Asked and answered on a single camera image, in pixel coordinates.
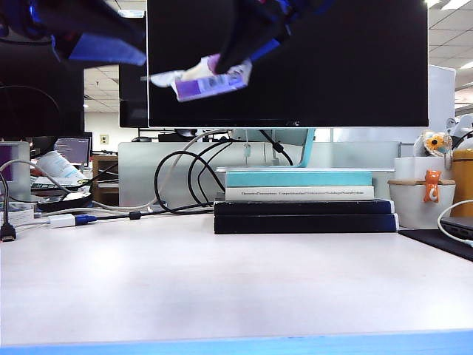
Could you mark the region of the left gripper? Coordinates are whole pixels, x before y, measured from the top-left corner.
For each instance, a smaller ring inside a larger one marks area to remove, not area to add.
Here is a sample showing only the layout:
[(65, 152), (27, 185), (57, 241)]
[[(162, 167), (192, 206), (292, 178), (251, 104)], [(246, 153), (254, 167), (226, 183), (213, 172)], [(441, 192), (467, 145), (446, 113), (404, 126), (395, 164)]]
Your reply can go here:
[(139, 26), (127, 21), (105, 1), (1, 2), (2, 42), (25, 46), (49, 44), (57, 58), (82, 63), (84, 67), (142, 66), (146, 54), (126, 42), (141, 42), (144, 37)]

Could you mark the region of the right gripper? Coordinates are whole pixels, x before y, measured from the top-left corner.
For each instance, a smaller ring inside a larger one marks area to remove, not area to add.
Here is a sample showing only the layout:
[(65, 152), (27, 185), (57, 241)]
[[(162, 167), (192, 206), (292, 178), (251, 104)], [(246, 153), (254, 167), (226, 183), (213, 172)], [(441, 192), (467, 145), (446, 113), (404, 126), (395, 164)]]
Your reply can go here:
[(240, 1), (239, 21), (220, 51), (215, 72), (227, 72), (251, 58), (252, 63), (280, 46), (276, 37), (310, 14), (322, 14), (334, 1)]

